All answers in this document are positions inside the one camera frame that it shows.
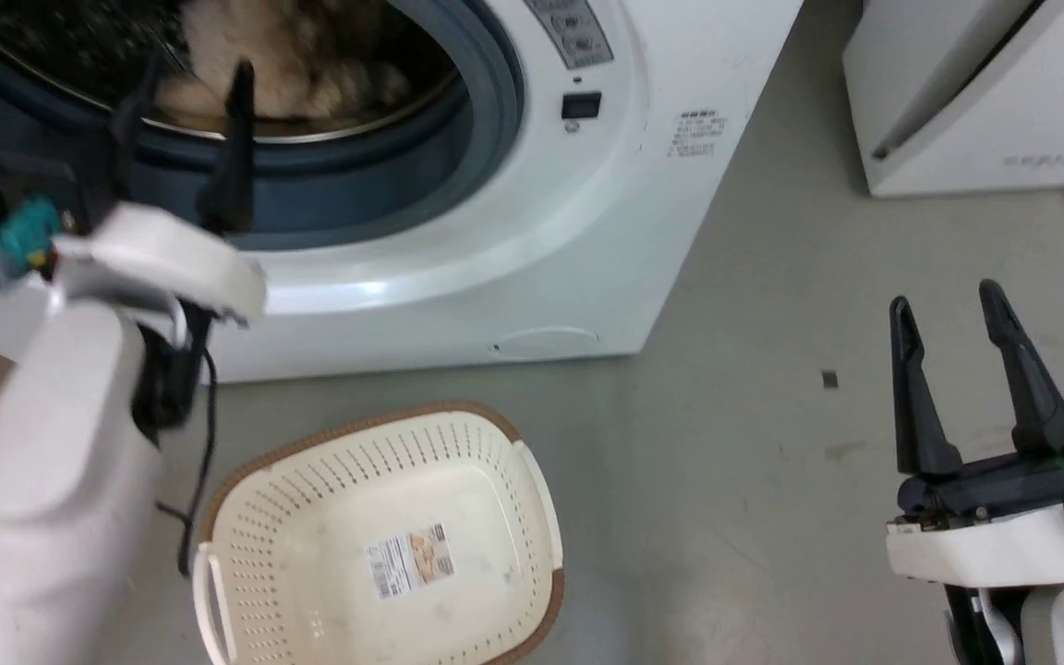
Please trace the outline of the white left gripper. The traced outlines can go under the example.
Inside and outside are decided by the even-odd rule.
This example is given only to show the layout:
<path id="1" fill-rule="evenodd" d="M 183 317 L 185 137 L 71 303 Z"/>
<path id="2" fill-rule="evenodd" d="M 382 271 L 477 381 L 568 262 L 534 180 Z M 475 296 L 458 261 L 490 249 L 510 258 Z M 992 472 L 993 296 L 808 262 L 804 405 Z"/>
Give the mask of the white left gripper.
<path id="1" fill-rule="evenodd" d="M 152 51 L 139 84 L 107 121 L 79 142 L 79 178 L 11 161 L 0 180 L 0 327 L 39 327 L 62 307 L 92 300 L 162 315 L 249 325 L 265 314 L 256 261 L 218 233 L 253 225 L 255 71 L 236 65 L 225 100 L 225 143 L 198 194 L 201 227 L 129 199 L 137 139 L 151 113 L 164 55 Z"/>

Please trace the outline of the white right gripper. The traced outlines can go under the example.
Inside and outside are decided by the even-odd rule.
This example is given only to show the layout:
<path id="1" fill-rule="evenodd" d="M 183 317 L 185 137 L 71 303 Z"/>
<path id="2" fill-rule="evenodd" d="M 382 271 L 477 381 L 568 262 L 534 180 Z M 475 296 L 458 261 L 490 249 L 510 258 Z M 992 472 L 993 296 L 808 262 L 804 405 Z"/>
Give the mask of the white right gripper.
<path id="1" fill-rule="evenodd" d="M 979 284 L 999 349 L 1017 452 L 963 462 L 947 439 L 911 303 L 890 302 L 892 405 L 901 514 L 884 538 L 892 572 L 949 586 L 1064 584 L 1064 397 L 1000 283 Z"/>

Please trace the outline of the beige laundry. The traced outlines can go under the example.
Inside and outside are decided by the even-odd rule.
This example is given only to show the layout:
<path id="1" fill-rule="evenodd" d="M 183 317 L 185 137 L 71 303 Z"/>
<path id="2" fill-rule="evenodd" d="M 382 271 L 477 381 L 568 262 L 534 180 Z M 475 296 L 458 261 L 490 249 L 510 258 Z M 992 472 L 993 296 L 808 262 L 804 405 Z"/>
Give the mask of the beige laundry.
<path id="1" fill-rule="evenodd" d="M 387 0 L 189 0 L 181 11 L 189 71 L 162 80 L 161 109 L 219 116 L 236 68 L 255 74 L 255 114 L 334 119 L 390 109 L 411 92 L 381 59 L 395 35 Z"/>

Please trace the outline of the white front-load washing machine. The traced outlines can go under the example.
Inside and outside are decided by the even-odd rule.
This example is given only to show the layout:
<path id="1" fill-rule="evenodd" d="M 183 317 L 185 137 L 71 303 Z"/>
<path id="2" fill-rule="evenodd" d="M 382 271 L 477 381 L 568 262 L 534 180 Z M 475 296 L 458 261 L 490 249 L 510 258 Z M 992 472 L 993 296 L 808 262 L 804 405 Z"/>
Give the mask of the white front-load washing machine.
<path id="1" fill-rule="evenodd" d="M 615 60 L 567 70 L 523 0 L 387 0 L 390 109 L 255 122 L 234 244 L 266 315 L 212 334 L 228 382 L 639 352 L 804 0 L 588 0 Z M 0 0 L 0 154 L 107 118 L 189 0 Z M 668 157 L 681 111 L 728 126 Z M 156 102 L 129 192 L 198 222 L 219 116 Z"/>

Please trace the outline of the cream perforated laundry basket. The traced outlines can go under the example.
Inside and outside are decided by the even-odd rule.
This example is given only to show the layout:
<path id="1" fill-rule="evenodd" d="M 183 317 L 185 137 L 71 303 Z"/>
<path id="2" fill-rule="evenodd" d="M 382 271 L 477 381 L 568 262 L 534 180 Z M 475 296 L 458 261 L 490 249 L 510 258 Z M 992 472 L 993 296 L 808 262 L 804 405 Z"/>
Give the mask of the cream perforated laundry basket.
<path id="1" fill-rule="evenodd" d="M 436 523 L 455 576 L 377 598 L 366 547 Z M 442 403 L 242 466 L 212 497 L 192 589 L 211 665 L 514 665 L 556 624 L 564 549 L 518 429 Z"/>

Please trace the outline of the white box appliance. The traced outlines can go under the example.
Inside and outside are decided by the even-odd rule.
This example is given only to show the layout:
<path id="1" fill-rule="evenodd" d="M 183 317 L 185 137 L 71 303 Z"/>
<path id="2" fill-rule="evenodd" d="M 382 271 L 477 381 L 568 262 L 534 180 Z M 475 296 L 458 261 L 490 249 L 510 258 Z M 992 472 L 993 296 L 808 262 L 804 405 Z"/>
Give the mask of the white box appliance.
<path id="1" fill-rule="evenodd" d="M 1064 188 L 1064 0 L 865 0 L 841 63 L 874 197 Z"/>

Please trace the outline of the washer text label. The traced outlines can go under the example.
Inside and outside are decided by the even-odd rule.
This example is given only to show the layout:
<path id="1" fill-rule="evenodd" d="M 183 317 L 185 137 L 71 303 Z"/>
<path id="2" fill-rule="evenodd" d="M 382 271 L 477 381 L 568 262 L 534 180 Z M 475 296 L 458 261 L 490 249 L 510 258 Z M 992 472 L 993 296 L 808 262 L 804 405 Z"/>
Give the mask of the washer text label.
<path id="1" fill-rule="evenodd" d="M 681 111 L 675 118 L 668 157 L 713 155 L 722 138 L 728 117 L 715 109 Z"/>

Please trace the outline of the grey washer control panel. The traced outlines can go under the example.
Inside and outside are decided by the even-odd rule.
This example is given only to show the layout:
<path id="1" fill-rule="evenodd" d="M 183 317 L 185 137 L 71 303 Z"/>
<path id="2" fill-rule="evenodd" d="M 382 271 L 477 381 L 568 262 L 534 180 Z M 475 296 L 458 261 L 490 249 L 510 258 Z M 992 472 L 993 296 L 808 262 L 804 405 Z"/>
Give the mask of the grey washer control panel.
<path id="1" fill-rule="evenodd" d="M 541 22 L 567 70 L 615 60 L 606 34 L 588 0 L 523 0 Z"/>

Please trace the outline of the printed label sticker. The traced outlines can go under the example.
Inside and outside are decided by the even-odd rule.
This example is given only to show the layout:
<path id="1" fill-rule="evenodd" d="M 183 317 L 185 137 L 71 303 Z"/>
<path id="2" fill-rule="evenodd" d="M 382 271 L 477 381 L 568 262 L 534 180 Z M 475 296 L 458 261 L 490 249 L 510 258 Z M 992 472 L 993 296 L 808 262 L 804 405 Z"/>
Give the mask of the printed label sticker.
<path id="1" fill-rule="evenodd" d="M 455 576 L 444 525 L 436 523 L 366 547 L 377 598 L 393 600 Z"/>

